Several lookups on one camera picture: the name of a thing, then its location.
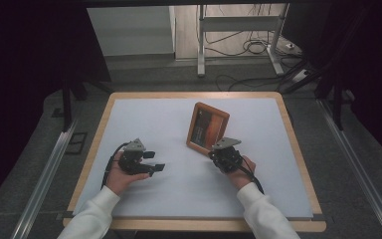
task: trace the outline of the white sleeve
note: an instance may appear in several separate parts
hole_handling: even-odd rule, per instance
[[[299,238],[284,215],[254,182],[241,188],[237,197],[245,208],[244,218],[257,239]]]
[[[120,197],[104,186],[83,205],[58,238],[102,238],[112,221],[111,211],[119,200]]]

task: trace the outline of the picture frame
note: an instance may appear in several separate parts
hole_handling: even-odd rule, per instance
[[[208,156],[212,146],[220,140],[226,130],[229,114],[198,102],[195,104],[187,145]]]

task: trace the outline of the human hand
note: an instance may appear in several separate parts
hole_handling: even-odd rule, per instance
[[[252,162],[249,158],[246,156],[243,156],[243,162],[242,166],[245,167],[248,171],[254,172],[256,169],[256,164]],[[237,169],[233,172],[226,174],[229,179],[231,180],[232,184],[239,190],[243,188],[248,183],[252,182],[251,178],[242,170]]]
[[[124,172],[122,169],[120,169],[118,164],[121,156],[122,152],[119,151],[114,157],[114,161],[111,165],[106,182],[106,187],[108,187],[116,195],[119,195],[121,192],[123,192],[132,182],[143,180],[150,176],[148,173],[129,175]]]

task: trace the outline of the wall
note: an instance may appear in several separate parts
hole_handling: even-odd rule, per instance
[[[168,6],[91,8],[89,16],[104,56],[174,52]]]

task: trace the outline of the gray floor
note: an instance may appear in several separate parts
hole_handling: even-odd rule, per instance
[[[112,83],[107,85],[120,92],[157,91],[222,91],[237,80],[271,77],[274,75],[269,61],[251,60],[209,61],[205,78],[197,77],[194,62],[172,60],[123,60],[107,62]],[[261,86],[272,80],[239,85],[233,91],[273,91],[277,85]],[[74,109],[83,106],[78,115],[75,132],[86,132],[86,145],[80,154],[65,154],[62,158],[45,201],[30,231],[29,238],[56,238],[63,230],[61,215],[66,211],[72,192],[86,159],[96,127],[108,99],[108,94],[85,84],[89,96],[83,102],[73,100]],[[307,169],[327,222],[323,233],[300,233],[301,238],[382,238],[382,226],[370,202],[336,143],[319,108],[312,90],[315,83],[290,95],[285,102],[298,139]],[[9,238],[40,177],[63,127],[63,118],[53,117],[62,107],[62,94],[56,92],[44,102],[42,118],[16,166],[0,189],[0,238]],[[362,127],[350,111],[342,110],[344,131],[382,196],[382,147]],[[78,150],[76,144],[67,151]],[[251,234],[138,232],[135,238],[252,238]],[[105,238],[118,238],[109,231]]]

